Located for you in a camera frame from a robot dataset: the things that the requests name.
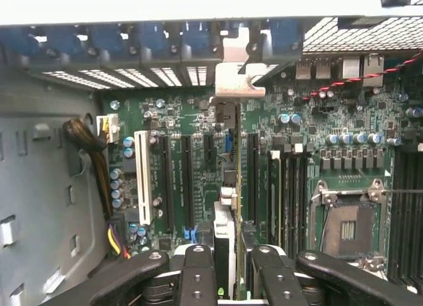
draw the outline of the yellow wire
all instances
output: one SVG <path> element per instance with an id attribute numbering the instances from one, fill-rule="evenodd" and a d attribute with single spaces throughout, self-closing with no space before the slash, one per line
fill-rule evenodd
<path id="1" fill-rule="evenodd" d="M 115 250 L 116 254 L 120 255 L 120 248 L 116 244 L 116 242 L 114 242 L 113 237 L 112 237 L 112 231 L 110 230 L 110 228 L 107 231 L 107 237 L 108 237 L 108 242 L 110 242 L 110 245 Z"/>

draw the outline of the green circuit board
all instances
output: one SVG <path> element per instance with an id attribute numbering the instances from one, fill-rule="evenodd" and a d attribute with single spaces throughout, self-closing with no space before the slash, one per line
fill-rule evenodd
<path id="1" fill-rule="evenodd" d="M 295 79 L 282 79 L 275 77 L 266 86 L 266 96 L 263 99 L 250 99 L 242 104 L 242 215 L 243 221 L 254 220 L 256 236 L 259 243 L 273 242 L 277 245 L 284 244 L 291 247 L 291 254 L 297 250 L 310 247 L 310 215 L 315 215 L 315 241 L 314 248 L 318 249 L 323 234 L 325 214 L 327 209 L 320 206 L 315 213 L 310 212 L 310 199 L 315 192 L 316 186 L 321 180 L 327 183 L 331 190 L 354 190 L 369 188 L 373 180 L 379 179 L 385 188 L 392 185 L 394 149 L 387 143 L 390 138 L 403 138 L 415 140 L 421 128 L 419 119 L 412 119 L 406 116 L 406 110 L 416 106 L 418 85 L 417 81 L 411 79 L 404 86 L 404 79 L 398 77 L 385 78 L 384 86 L 373 89 L 365 89 L 361 86 L 343 87 L 334 92 L 334 97 L 321 99 L 319 94 L 312 93 L 313 89 L 324 85 L 324 81 L 299 81 Z M 108 149 L 110 168 L 124 169 L 125 157 L 123 156 L 122 140 L 125 137 L 134 136 L 135 131 L 151 130 L 157 131 L 157 137 L 169 139 L 170 154 L 169 162 L 172 169 L 172 177 L 168 180 L 169 186 L 163 185 L 162 157 L 159 145 L 154 143 L 150 147 L 151 155 L 151 183 L 153 198 L 163 198 L 165 190 L 171 189 L 173 201 L 173 225 L 169 225 L 165 219 L 166 208 L 158 206 L 154 208 L 154 222 L 149 227 L 149 246 L 160 247 L 160 239 L 169 239 L 166 248 L 173 250 L 182 243 L 190 241 L 184 236 L 187 231 L 192 230 L 195 225 L 213 219 L 213 203 L 219 200 L 219 188 L 222 186 L 223 175 L 221 165 L 224 162 L 227 150 L 227 130 L 221 124 L 216 124 L 215 107 L 209 104 L 209 98 L 213 96 L 213 88 L 190 88 L 190 89 L 145 89 L 137 91 L 114 91 L 103 94 L 104 112 L 117 113 L 120 122 L 120 142 L 113 144 Z M 120 107 L 112 109 L 111 102 L 118 101 Z M 297 124 L 280 122 L 281 114 L 292 116 L 297 114 L 300 121 Z M 349 134 L 353 137 L 356 134 L 379 134 L 381 142 L 377 144 L 336 143 L 328 145 L 328 135 Z M 188 138 L 190 143 L 190 157 L 192 162 L 189 168 L 183 161 L 181 142 Z M 211 149 L 210 154 L 205 154 L 205 140 Z M 249 153 L 254 142 L 256 165 L 250 168 Z M 275 236 L 272 220 L 278 220 L 278 215 L 270 214 L 275 211 L 272 208 L 271 190 L 274 184 L 270 182 L 275 177 L 272 172 L 272 160 L 270 152 L 283 150 L 284 146 L 301 144 L 304 151 L 307 149 L 304 159 L 288 161 L 287 175 L 302 175 L 302 178 L 295 176 L 297 182 L 289 185 L 288 176 L 282 177 L 286 180 L 286 190 L 297 190 L 290 192 L 286 197 L 292 198 L 292 203 L 285 206 L 287 210 L 298 212 L 302 210 L 303 218 L 295 221 L 279 221 L 280 227 L 284 229 L 285 242 Z M 372 165 L 344 166 L 335 159 L 345 157 L 362 157 L 364 159 L 373 157 Z M 192 201 L 194 213 L 191 219 L 186 215 L 186 204 L 184 205 L 184 179 L 186 171 L 192 171 Z M 257 181 L 256 199 L 249 199 L 251 196 L 251 183 Z M 134 210 L 137 203 L 135 176 L 125 175 L 123 185 L 123 197 L 125 205 L 116 211 Z M 381 251 L 379 241 L 380 222 L 385 221 L 381 217 L 381 208 L 370 206 L 372 209 L 370 218 L 371 225 L 366 232 L 370 232 L 370 251 Z M 303 235 L 301 240 L 297 234 L 292 234 L 290 242 L 289 230 L 298 228 L 299 223 L 303 224 Z M 389 234 L 388 221 L 383 224 L 384 237 Z M 140 250 L 142 247 L 134 242 L 130 246 L 132 250 Z"/>

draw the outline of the white pci slot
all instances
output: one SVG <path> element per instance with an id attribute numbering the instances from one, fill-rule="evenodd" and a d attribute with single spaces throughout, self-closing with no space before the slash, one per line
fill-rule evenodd
<path id="1" fill-rule="evenodd" d="M 149 131 L 136 131 L 134 132 L 134 138 L 139 223 L 141 225 L 150 225 L 153 219 L 153 204 L 151 203 Z"/>

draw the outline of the white connector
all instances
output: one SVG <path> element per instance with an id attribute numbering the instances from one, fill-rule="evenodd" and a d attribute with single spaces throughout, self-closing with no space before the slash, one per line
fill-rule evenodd
<path id="1" fill-rule="evenodd" d="M 107 122 L 108 124 L 108 139 L 107 143 L 116 143 L 119 141 L 119 117 L 116 113 L 109 113 L 106 116 L 97 116 L 97 135 L 100 134 L 102 125 Z"/>
<path id="2" fill-rule="evenodd" d="M 134 132 L 134 139 L 139 223 L 150 225 L 153 220 L 153 204 L 150 180 L 149 131 Z"/>

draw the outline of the motherboard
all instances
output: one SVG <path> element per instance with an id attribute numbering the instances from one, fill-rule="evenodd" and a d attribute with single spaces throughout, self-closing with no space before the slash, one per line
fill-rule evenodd
<path id="1" fill-rule="evenodd" d="M 386 59 L 385 69 L 402 60 Z M 421 64 L 372 86 L 329 88 L 336 61 L 310 73 L 315 63 L 286 68 L 266 82 L 264 98 L 242 100 L 240 142 L 211 104 L 213 87 L 102 94 L 120 127 L 108 161 L 114 219 L 130 254 L 173 254 L 213 239 L 215 203 L 237 179 L 231 156 L 240 145 L 242 226 L 254 244 L 292 258 L 304 249 L 349 262 L 378 258 L 389 269 L 388 255 L 401 250 L 402 231 L 391 232 L 392 224 L 418 224 L 410 242 L 421 227 L 412 215 L 422 212 L 421 197 L 410 196 L 407 219 L 398 217 L 406 203 L 399 199 L 409 195 L 395 192 L 419 189 L 396 170 L 423 140 Z"/>

